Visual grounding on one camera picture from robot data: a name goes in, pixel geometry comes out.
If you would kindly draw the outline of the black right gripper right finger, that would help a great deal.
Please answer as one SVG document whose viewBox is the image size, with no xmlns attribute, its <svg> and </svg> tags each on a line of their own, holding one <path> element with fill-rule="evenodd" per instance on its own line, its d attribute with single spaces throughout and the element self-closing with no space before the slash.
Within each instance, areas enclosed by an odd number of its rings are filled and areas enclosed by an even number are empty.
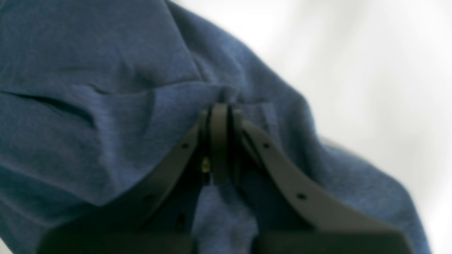
<svg viewBox="0 0 452 254">
<path fill-rule="evenodd" d="M 231 110 L 232 178 L 256 217 L 252 254 L 413 254 L 408 236 L 334 198 Z"/>
</svg>

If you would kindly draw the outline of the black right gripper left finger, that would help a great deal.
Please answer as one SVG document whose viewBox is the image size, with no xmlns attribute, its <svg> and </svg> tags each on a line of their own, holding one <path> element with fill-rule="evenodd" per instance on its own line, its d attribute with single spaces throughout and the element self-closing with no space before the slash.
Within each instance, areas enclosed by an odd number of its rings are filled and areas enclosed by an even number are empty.
<svg viewBox="0 0 452 254">
<path fill-rule="evenodd" d="M 195 254 L 199 193 L 229 180 L 229 107 L 217 103 L 136 186 L 48 233 L 39 254 Z"/>
</svg>

